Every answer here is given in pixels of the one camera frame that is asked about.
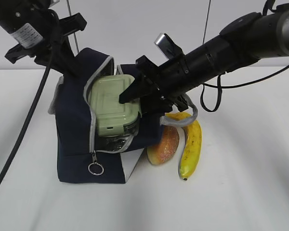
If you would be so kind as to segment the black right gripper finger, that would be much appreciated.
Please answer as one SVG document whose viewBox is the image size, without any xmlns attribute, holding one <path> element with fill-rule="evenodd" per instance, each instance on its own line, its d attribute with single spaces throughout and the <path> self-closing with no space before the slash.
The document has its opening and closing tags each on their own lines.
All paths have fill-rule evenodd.
<svg viewBox="0 0 289 231">
<path fill-rule="evenodd" d="M 159 90 L 140 93 L 142 114 L 168 113 L 170 105 Z"/>
<path fill-rule="evenodd" d="M 154 82 L 145 76 L 139 74 L 135 80 L 119 96 L 119 103 L 130 103 L 139 100 L 141 104 L 155 99 L 157 88 Z"/>
</svg>

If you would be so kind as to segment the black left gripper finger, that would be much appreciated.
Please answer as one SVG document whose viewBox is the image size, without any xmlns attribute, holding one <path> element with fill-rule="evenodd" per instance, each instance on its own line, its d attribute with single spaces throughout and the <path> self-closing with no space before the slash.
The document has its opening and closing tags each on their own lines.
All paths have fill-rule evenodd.
<svg viewBox="0 0 289 231">
<path fill-rule="evenodd" d="M 75 57 L 68 38 L 52 43 L 52 69 L 73 77 L 82 75 L 82 67 Z"/>
</svg>

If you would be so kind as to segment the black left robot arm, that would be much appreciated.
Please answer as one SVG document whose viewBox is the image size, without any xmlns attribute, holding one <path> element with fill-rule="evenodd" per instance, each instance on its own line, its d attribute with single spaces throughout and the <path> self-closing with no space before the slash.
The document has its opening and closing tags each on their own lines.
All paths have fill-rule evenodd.
<svg viewBox="0 0 289 231">
<path fill-rule="evenodd" d="M 87 25 L 80 13 L 59 18 L 53 0 L 0 0 L 0 26 L 17 41 L 5 54 L 12 64 L 28 56 L 41 66 L 78 77 L 80 62 L 68 37 Z"/>
</svg>

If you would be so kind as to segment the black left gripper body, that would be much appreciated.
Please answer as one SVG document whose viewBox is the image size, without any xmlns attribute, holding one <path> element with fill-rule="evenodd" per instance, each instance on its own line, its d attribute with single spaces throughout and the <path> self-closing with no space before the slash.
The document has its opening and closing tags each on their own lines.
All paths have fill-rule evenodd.
<svg viewBox="0 0 289 231">
<path fill-rule="evenodd" d="M 5 58 L 16 63 L 25 56 L 35 58 L 38 65 L 47 66 L 52 54 L 52 43 L 68 38 L 69 35 L 83 31 L 87 25 L 80 13 L 58 19 L 54 13 L 47 13 L 41 23 L 26 22 L 10 35 L 18 44 L 7 51 Z"/>
</svg>

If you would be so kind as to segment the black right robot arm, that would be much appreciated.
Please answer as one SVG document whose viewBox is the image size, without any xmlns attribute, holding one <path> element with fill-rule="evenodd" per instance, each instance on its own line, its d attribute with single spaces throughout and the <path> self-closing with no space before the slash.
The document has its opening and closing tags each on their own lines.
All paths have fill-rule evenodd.
<svg viewBox="0 0 289 231">
<path fill-rule="evenodd" d="M 261 59 L 289 57 L 289 3 L 275 9 L 267 1 L 262 13 L 246 14 L 195 50 L 183 50 L 165 33 L 156 46 L 167 61 L 155 65 L 146 56 L 136 60 L 138 75 L 119 102 L 139 100 L 144 114 L 185 111 L 186 93 L 216 76 L 250 66 Z"/>
</svg>

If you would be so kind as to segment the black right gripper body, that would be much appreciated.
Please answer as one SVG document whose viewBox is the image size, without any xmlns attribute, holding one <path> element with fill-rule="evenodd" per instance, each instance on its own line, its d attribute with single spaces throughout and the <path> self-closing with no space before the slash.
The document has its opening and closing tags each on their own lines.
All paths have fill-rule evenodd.
<svg viewBox="0 0 289 231">
<path fill-rule="evenodd" d="M 180 112 L 188 109 L 183 95 L 190 87 L 190 70 L 183 54 L 170 58 L 160 66 L 143 55 L 136 60 L 136 67 L 141 72 L 141 97 L 146 100 L 158 99 L 156 105 L 149 106 L 149 112 L 157 109 L 170 112 L 173 105 Z"/>
</svg>

